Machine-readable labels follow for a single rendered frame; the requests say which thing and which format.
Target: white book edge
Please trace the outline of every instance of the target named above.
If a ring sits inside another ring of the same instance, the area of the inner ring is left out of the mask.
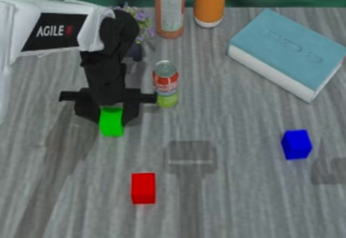
[[[307,103],[311,103],[311,101],[318,95],[318,93],[323,89],[323,87],[331,80],[333,75],[338,71],[338,69],[341,67],[343,63],[343,61],[341,60],[338,66],[325,79],[323,84],[321,84],[320,87],[316,91],[313,91],[307,86],[285,75],[284,73],[272,68],[268,64],[264,63],[263,61],[257,59],[254,56],[251,56],[247,52],[243,51],[242,49],[234,45],[231,45],[228,47],[227,54],[232,59],[236,60],[237,62],[241,63],[247,68],[253,70],[254,72],[260,74],[261,76],[265,77],[269,81],[272,81],[273,83],[282,87],[286,91],[296,95],[297,97],[299,97],[300,99],[302,99],[303,101]]]

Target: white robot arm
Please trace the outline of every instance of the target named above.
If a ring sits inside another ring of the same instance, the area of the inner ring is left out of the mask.
[[[11,66],[21,56],[78,50],[93,100],[122,101],[121,60],[139,33],[129,14],[73,0],[0,0],[0,14],[0,124],[10,98]]]

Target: blue book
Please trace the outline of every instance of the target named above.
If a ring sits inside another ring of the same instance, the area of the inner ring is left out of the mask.
[[[227,54],[311,103],[341,67],[346,48],[265,9],[230,40]]]

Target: red cube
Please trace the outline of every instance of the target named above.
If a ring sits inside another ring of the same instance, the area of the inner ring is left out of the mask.
[[[133,204],[154,204],[156,198],[155,173],[133,173],[131,198]]]

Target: gray wood surface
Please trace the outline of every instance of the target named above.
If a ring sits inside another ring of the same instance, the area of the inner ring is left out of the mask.
[[[209,30],[188,9],[184,35],[158,38],[127,78],[151,92],[154,64],[171,60],[178,106],[144,106],[122,138],[58,103],[87,86],[78,53],[20,58],[0,126],[0,237],[346,237],[346,68],[308,105],[227,58],[229,38],[261,10],[227,9]],[[275,10],[346,45],[345,9]],[[286,161],[281,136],[300,128],[314,149]],[[131,203],[142,171],[156,173],[155,205]]]

